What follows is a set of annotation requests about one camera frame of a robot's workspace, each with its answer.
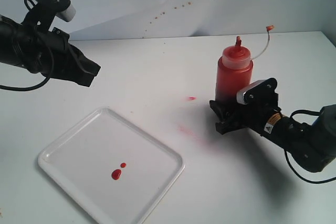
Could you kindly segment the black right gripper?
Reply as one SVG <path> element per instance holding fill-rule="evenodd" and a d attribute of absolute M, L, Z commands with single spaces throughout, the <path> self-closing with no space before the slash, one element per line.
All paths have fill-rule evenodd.
<path fill-rule="evenodd" d="M 216 131 L 224 135 L 249 128 L 261 135 L 282 134 L 285 131 L 285 116 L 278 105 L 277 86 L 275 78 L 265 79 L 252 89 L 254 98 L 246 105 L 210 100 L 209 106 L 218 118 Z"/>

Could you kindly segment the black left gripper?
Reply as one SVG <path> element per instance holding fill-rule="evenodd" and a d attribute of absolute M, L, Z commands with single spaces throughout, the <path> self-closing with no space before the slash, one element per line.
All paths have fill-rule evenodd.
<path fill-rule="evenodd" d="M 24 0 L 24 4 L 28 12 L 17 24 L 15 47 L 25 68 L 47 79 L 89 87 L 101 67 L 69 43 L 68 33 L 51 26 L 71 0 Z"/>

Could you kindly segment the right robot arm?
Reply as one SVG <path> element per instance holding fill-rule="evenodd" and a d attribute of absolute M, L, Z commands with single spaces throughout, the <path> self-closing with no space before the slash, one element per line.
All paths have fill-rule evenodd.
<path fill-rule="evenodd" d="M 297 110 L 285 116 L 278 105 L 275 78 L 258 80 L 228 101 L 211 100 L 222 135 L 251 129 L 289 152 L 303 169 L 321 172 L 335 159 L 335 105 L 320 111 Z"/>

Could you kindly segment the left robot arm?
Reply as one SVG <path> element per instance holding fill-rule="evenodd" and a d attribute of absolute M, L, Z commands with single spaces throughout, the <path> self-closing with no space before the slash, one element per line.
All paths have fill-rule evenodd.
<path fill-rule="evenodd" d="M 1 16 L 1 63 L 40 73 L 44 80 L 31 87 L 1 86 L 2 90 L 27 92 L 44 86 L 50 79 L 89 87 L 100 66 L 69 43 L 69 34 L 51 28 L 55 17 L 70 22 L 75 14 L 71 0 L 24 0 L 28 9 L 17 23 Z"/>

